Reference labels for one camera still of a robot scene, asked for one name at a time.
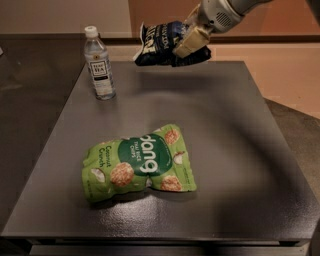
gray tray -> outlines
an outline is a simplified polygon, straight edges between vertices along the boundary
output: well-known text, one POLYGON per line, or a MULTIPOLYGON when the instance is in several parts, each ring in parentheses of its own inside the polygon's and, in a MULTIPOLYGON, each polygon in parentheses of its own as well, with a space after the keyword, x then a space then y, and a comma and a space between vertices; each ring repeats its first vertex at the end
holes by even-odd
POLYGON ((85 67, 7 222, 8 238, 301 241, 319 206, 243 62, 112 63, 117 96, 98 101, 85 67), (146 189, 90 206, 86 150, 175 123, 196 192, 146 189))

wall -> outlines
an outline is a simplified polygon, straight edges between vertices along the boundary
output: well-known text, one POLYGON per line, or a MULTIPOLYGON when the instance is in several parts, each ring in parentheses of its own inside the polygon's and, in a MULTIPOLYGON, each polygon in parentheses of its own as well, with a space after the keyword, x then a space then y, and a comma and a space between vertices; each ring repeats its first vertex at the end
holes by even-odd
POLYGON ((82 33, 132 37, 127 0, 0 0, 0 34, 82 33))
MULTIPOLYGON (((138 36, 141 23, 183 21, 200 0, 0 0, 0 34, 81 33, 138 36)), ((320 35, 307 0, 274 0, 223 36, 320 35)))

table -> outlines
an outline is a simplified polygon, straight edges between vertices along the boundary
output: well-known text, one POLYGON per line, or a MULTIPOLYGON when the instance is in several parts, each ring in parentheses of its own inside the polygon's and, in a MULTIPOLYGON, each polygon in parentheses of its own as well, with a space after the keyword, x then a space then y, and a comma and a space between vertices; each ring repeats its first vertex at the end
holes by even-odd
POLYGON ((0 234, 81 73, 84 41, 0 35, 0 234))
POLYGON ((112 63, 117 96, 95 99, 85 67, 2 236, 73 241, 311 239, 319 206, 243 62, 170 67, 112 63), (146 189, 91 207, 86 150, 179 125, 198 185, 146 189))

bottle label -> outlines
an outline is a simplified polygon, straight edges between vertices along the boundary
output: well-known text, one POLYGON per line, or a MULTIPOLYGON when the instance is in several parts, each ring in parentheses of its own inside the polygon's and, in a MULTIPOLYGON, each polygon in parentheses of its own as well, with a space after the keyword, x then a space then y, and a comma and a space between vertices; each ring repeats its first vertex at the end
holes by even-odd
POLYGON ((106 61, 90 62, 91 72, 93 76, 107 76, 107 63, 106 61))
POLYGON ((106 94, 111 94, 113 92, 113 83, 111 66, 108 59, 105 58, 97 61, 89 61, 88 64, 91 70, 91 75, 97 95, 104 96, 106 94))

bottle cap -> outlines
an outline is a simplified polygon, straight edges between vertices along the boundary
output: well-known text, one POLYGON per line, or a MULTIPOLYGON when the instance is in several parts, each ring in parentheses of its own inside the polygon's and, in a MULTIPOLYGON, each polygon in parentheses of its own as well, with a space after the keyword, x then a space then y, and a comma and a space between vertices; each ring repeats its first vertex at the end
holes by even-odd
POLYGON ((94 38, 98 36, 98 30, 95 26, 88 26, 84 29, 87 38, 94 38))

